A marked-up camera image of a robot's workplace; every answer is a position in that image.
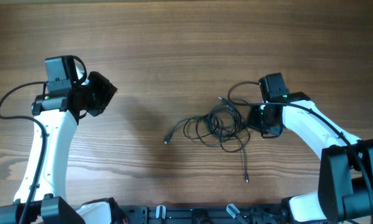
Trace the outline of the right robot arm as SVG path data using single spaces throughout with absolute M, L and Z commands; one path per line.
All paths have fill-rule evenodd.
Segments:
M 291 222 L 333 223 L 373 215 L 373 139 L 361 140 L 327 118 L 311 98 L 290 93 L 280 73 L 259 79 L 263 103 L 254 105 L 248 123 L 278 137 L 297 134 L 318 156 L 318 189 L 286 199 Z

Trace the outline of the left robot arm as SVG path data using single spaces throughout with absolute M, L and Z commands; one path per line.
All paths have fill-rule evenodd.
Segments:
M 87 72 L 74 55 L 45 60 L 47 81 L 32 104 L 34 137 L 26 173 L 11 205 L 0 207 L 0 223 L 125 223 L 113 198 L 92 200 L 78 210 L 65 196 L 68 155 L 79 121 L 98 116 L 117 91 L 98 72 Z

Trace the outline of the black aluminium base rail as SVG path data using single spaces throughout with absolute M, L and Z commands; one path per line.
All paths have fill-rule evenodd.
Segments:
M 121 206 L 113 216 L 108 203 L 84 205 L 76 210 L 85 223 L 297 223 L 291 212 L 280 204 L 236 206 L 238 214 L 227 207 Z

